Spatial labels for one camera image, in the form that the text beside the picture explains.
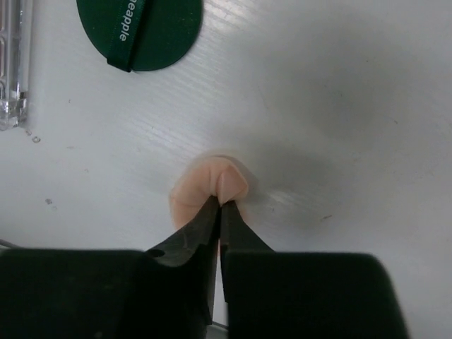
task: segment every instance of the clear plastic container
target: clear plastic container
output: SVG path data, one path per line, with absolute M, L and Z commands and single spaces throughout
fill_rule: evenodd
M 32 0 L 0 0 L 0 131 L 27 119 Z

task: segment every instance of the folded silicone piece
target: folded silicone piece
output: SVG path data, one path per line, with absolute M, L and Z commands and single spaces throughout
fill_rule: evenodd
M 185 226 L 209 196 L 217 196 L 220 205 L 238 201 L 248 194 L 248 184 L 232 161 L 208 157 L 197 162 L 174 186 L 169 197 L 173 223 Z

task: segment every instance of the soft pink object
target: soft pink object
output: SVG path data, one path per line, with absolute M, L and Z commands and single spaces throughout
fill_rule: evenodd
M 217 196 L 222 205 L 247 194 L 246 179 L 230 160 L 208 157 L 192 167 L 171 191 L 169 204 L 174 225 L 177 229 L 185 226 L 209 196 Z

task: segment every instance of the green disc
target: green disc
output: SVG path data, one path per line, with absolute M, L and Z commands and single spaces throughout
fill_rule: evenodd
M 195 42 L 202 0 L 77 0 L 83 28 L 107 62 L 123 71 L 163 69 Z

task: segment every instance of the green strap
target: green strap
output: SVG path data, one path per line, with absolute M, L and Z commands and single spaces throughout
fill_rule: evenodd
M 122 0 L 107 55 L 107 63 L 122 71 L 130 72 L 132 69 L 132 51 L 146 1 Z

